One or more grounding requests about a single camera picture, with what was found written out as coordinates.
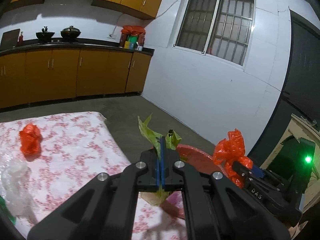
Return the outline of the floral pink tablecloth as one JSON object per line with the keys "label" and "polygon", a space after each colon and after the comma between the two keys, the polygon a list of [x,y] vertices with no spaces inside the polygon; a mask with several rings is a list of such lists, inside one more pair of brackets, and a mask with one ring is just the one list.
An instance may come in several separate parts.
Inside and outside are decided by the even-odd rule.
{"label": "floral pink tablecloth", "polygon": [[114,175],[129,165],[98,112],[61,113],[1,123],[1,154],[24,160],[20,131],[36,125],[41,154],[27,163],[25,187],[33,198],[33,217],[18,218],[16,229],[26,236],[41,221],[101,172]]}

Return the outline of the red bag on counter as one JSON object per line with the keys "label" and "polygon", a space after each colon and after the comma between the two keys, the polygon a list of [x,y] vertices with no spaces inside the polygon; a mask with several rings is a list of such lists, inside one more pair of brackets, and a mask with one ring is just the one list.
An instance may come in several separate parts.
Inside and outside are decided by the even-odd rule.
{"label": "red bag on counter", "polygon": [[128,49],[128,38],[130,35],[138,36],[137,45],[135,49],[140,50],[144,46],[146,31],[139,25],[124,25],[121,29],[121,36],[119,46]]}

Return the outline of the red bottle on counter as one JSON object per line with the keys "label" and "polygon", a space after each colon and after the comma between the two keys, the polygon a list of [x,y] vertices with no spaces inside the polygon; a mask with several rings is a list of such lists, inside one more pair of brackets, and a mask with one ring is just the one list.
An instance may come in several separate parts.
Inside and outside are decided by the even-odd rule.
{"label": "red bottle on counter", "polygon": [[23,44],[23,32],[20,33],[18,37],[18,42],[17,42],[18,46],[21,46],[22,44]]}

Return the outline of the orange lower kitchen cabinets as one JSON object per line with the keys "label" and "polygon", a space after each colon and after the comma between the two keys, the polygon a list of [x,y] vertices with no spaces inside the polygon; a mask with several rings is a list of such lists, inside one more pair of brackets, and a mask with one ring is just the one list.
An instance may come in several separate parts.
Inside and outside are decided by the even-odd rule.
{"label": "orange lower kitchen cabinets", "polygon": [[44,49],[1,56],[1,108],[82,96],[141,93],[151,55],[115,49]]}

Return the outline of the black wok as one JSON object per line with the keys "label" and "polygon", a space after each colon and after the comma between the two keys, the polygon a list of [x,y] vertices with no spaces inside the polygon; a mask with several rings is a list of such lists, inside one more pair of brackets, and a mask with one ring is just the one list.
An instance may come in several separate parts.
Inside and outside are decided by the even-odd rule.
{"label": "black wok", "polygon": [[73,25],[70,25],[68,28],[61,30],[60,34],[63,40],[73,42],[80,36],[81,31]]}
{"label": "black wok", "polygon": [[55,32],[48,31],[48,27],[44,26],[41,31],[36,32],[36,37],[39,42],[46,43],[51,41],[54,34]]}

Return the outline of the red trash basket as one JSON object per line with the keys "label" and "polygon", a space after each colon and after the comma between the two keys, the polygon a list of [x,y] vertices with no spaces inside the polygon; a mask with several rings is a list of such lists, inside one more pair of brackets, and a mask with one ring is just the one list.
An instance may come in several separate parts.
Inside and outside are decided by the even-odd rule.
{"label": "red trash basket", "polygon": [[[213,172],[221,172],[224,176],[227,173],[221,165],[215,165],[213,157],[198,148],[193,146],[179,144],[176,147],[176,151],[179,153],[180,159],[186,163],[189,163],[201,173],[211,175]],[[185,219],[184,207],[181,191],[173,192],[160,207],[167,214],[172,217]]]}

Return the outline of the yellow-green plastic wrapper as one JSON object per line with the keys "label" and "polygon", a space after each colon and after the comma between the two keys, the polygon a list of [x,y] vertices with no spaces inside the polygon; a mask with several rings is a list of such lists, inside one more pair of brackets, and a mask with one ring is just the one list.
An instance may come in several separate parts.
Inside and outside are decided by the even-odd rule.
{"label": "yellow-green plastic wrapper", "polygon": [[[150,114],[144,121],[142,121],[138,116],[138,127],[141,135],[146,138],[155,148],[158,161],[161,161],[161,138],[163,135],[153,131],[148,127],[151,118],[152,115]],[[166,148],[176,150],[176,147],[181,140],[182,138],[173,129],[170,129],[165,136]],[[141,197],[152,206],[160,206],[169,196],[170,193],[165,192],[161,186],[155,193],[141,193]]]}

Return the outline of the green plastic bag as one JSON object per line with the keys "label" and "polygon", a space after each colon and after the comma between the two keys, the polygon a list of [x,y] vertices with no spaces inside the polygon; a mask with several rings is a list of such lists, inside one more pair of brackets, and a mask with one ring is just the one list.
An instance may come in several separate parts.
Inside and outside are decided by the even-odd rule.
{"label": "green plastic bag", "polygon": [[5,200],[0,196],[0,207],[1,210],[4,212],[4,214],[9,218],[9,220],[12,222],[13,225],[16,224],[16,218],[11,214],[9,209],[6,206]]}

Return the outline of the black countertop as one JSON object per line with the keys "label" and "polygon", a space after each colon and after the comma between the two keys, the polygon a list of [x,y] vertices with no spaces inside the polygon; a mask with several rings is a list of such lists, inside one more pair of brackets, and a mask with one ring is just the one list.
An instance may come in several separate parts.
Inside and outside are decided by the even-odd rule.
{"label": "black countertop", "polygon": [[77,38],[74,42],[65,42],[62,38],[53,38],[52,42],[40,43],[39,40],[26,40],[22,42],[21,46],[12,47],[6,50],[1,50],[1,56],[20,53],[32,50],[50,50],[50,49],[106,49],[116,50],[128,53],[142,53],[145,55],[153,56],[155,50],[152,48],[143,47],[142,51],[125,49],[119,46],[118,42],[95,40],[89,38]]}

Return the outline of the clear plastic bag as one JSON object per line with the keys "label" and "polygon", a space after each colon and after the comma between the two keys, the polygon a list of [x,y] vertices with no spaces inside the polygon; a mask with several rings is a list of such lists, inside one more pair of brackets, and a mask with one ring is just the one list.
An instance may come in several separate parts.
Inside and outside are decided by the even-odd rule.
{"label": "clear plastic bag", "polygon": [[1,197],[12,218],[24,218],[37,223],[35,203],[29,192],[31,169],[27,162],[1,152]]}

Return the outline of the green box on counter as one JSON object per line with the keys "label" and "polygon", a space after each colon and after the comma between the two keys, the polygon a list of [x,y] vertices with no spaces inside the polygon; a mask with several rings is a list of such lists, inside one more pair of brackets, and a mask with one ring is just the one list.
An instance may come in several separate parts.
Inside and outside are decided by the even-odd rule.
{"label": "green box on counter", "polygon": [[136,48],[138,36],[130,35],[128,38],[128,48],[133,50]]}

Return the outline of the crumpled orange bag on table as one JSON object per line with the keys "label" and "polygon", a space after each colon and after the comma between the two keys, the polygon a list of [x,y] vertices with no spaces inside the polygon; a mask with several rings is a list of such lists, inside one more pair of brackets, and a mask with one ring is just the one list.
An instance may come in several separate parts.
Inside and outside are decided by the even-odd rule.
{"label": "crumpled orange bag on table", "polygon": [[41,153],[42,135],[40,129],[33,124],[27,124],[19,131],[21,147],[24,156],[34,156]]}

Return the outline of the orange plastic bag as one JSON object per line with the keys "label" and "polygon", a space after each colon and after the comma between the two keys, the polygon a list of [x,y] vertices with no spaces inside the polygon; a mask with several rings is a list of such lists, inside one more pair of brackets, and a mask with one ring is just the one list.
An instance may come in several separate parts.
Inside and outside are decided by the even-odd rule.
{"label": "orange plastic bag", "polygon": [[228,139],[221,140],[214,148],[213,163],[215,165],[223,165],[227,177],[242,189],[244,179],[233,170],[232,165],[235,161],[238,161],[241,165],[251,170],[253,161],[245,156],[245,143],[242,133],[235,129],[227,134]]}

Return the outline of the black wok right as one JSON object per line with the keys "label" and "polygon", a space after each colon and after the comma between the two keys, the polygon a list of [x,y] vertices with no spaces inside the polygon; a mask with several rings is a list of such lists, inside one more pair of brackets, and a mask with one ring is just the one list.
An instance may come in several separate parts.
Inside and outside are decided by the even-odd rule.
{"label": "black wok right", "polygon": [[60,34],[63,40],[73,42],[80,36],[81,31],[73,25],[70,25],[68,28],[61,30]]}

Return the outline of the black wok left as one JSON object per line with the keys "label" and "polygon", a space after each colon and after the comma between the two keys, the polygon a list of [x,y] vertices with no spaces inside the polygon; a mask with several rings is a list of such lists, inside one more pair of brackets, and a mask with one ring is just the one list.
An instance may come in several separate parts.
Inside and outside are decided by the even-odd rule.
{"label": "black wok left", "polygon": [[41,31],[36,32],[36,37],[39,42],[46,43],[51,41],[54,34],[55,32],[48,31],[48,27],[44,26]]}

